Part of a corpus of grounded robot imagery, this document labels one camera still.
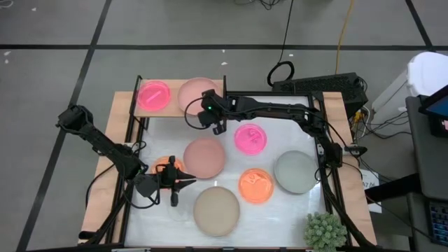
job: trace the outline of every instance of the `yellow cable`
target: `yellow cable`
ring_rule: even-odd
[[[349,22],[351,9],[353,8],[354,4],[355,4],[355,0],[350,0],[350,7],[349,7],[349,10],[347,11],[347,16],[345,17],[344,26],[342,27],[341,34],[339,35],[339,42],[337,43],[337,52],[336,52],[336,70],[335,70],[335,74],[337,74],[337,70],[339,69],[339,52],[340,52],[340,49],[341,49],[342,40],[344,39],[345,28],[347,27],[347,23]]]

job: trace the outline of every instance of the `gray plate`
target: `gray plate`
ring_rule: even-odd
[[[306,193],[316,185],[316,162],[307,154],[290,150],[275,162],[275,179],[280,186],[292,193]]]

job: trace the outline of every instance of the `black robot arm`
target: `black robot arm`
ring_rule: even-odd
[[[214,90],[203,92],[202,98],[201,105],[204,110],[197,116],[205,127],[216,125],[213,128],[214,134],[225,132],[225,125],[222,123],[224,119],[241,121],[261,117],[293,120],[303,132],[314,137],[322,146],[327,165],[342,166],[342,148],[330,140],[324,115],[315,108],[308,108],[303,104],[263,103],[241,96],[229,96],[224,99]]]
[[[161,189],[171,189],[171,205],[177,206],[177,193],[184,187],[195,182],[195,177],[185,174],[174,166],[175,157],[171,156],[168,164],[161,164],[163,169],[156,174],[145,174],[148,165],[143,163],[134,154],[129,146],[113,143],[106,135],[93,125],[93,116],[84,106],[73,105],[59,115],[56,125],[65,132],[79,136],[92,144],[92,149],[110,159],[119,176],[128,184],[134,185],[142,196],[151,198],[151,195]]]

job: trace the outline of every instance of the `pink plate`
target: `pink plate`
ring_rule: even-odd
[[[224,147],[214,137],[196,139],[185,149],[183,162],[187,173],[199,179],[209,179],[224,168]]]
[[[235,144],[246,155],[257,155],[266,147],[267,137],[265,131],[252,123],[242,125],[234,136]]]
[[[214,89],[216,94],[220,94],[220,88],[212,80],[208,78],[192,78],[184,83],[177,94],[177,101],[179,108],[185,111],[190,102],[194,99],[200,98],[203,91]],[[193,102],[189,107],[187,114],[196,116],[203,111],[201,107],[201,100]]]
[[[168,85],[162,81],[151,80],[140,87],[137,103],[144,110],[158,111],[168,105],[170,99]]]

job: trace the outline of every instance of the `white tray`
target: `white tray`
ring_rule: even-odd
[[[305,97],[254,97],[259,102],[281,104],[304,104]],[[196,118],[192,123],[198,125]],[[262,153],[247,156],[239,152],[234,143],[235,130],[243,124],[255,123],[267,135],[267,145]],[[142,150],[141,159],[148,165],[162,156],[175,155],[183,159],[186,146],[198,137],[211,137],[210,129],[189,128],[183,118],[151,118],[149,128],[143,133],[148,146]],[[224,146],[227,162],[223,171],[214,178],[200,179],[182,189],[179,205],[170,207],[170,192],[161,192],[161,203],[149,209],[131,207],[126,246],[232,246],[232,247],[307,247],[303,240],[307,214],[325,212],[320,183],[303,195],[294,195],[275,181],[271,199],[259,205],[242,199],[238,191],[240,175],[250,168],[261,168],[274,178],[274,162],[284,152],[302,151],[315,159],[314,139],[305,134],[299,125],[291,120],[256,118],[242,122],[228,121],[227,132],[216,136]],[[241,216],[236,228],[224,237],[210,237],[202,233],[193,219],[193,205],[196,197],[211,186],[223,186],[238,198]],[[149,199],[134,191],[133,203],[145,206]]]

